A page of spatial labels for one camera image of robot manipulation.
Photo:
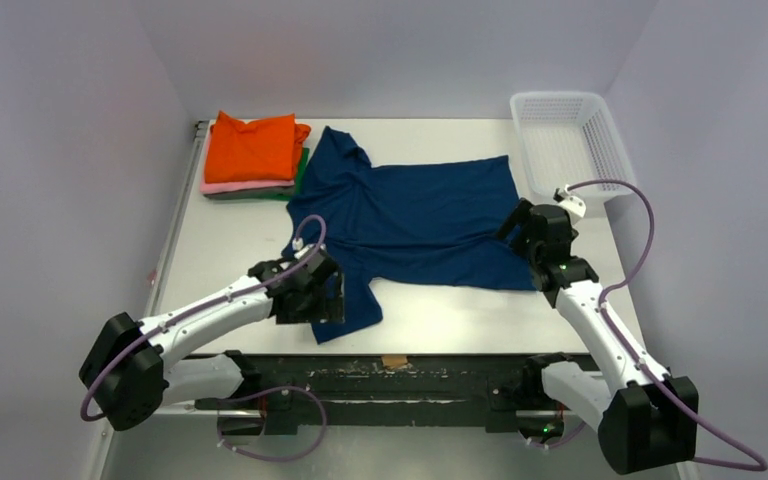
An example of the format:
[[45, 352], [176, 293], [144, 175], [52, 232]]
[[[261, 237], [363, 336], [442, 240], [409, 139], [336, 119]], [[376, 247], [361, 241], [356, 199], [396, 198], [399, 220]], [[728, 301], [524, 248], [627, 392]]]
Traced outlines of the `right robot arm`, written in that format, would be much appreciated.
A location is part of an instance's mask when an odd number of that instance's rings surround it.
[[496, 237], [529, 266], [531, 281], [574, 329], [600, 377], [568, 355], [530, 357], [515, 391], [531, 405], [552, 400], [592, 428], [603, 457], [618, 474], [689, 461], [696, 454], [698, 391], [650, 358], [602, 298], [594, 268], [571, 252], [577, 232], [560, 205], [518, 201]]

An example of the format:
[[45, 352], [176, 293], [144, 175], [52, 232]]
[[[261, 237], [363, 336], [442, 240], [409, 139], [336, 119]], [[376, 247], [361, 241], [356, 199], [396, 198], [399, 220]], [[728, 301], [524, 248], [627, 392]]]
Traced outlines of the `navy blue t-shirt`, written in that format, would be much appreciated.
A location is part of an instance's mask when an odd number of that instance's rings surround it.
[[313, 325], [316, 342], [382, 321], [374, 279], [533, 290], [527, 262], [495, 237], [518, 201], [506, 155], [375, 167], [350, 134], [325, 128], [286, 206], [295, 226], [325, 220], [326, 249], [344, 273], [345, 320]]

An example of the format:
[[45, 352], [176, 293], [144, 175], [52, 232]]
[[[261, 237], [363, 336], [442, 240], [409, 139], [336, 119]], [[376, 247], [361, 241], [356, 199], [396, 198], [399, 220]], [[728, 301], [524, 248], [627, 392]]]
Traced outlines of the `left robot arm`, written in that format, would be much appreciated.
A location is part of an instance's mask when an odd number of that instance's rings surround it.
[[85, 422], [107, 420], [116, 431], [144, 422], [162, 406], [219, 399], [244, 409], [258, 382], [241, 354], [192, 358], [206, 344], [267, 319], [278, 325], [343, 320], [343, 272], [322, 248], [259, 262], [230, 285], [167, 313], [133, 319], [122, 312], [101, 328], [79, 369], [87, 392]]

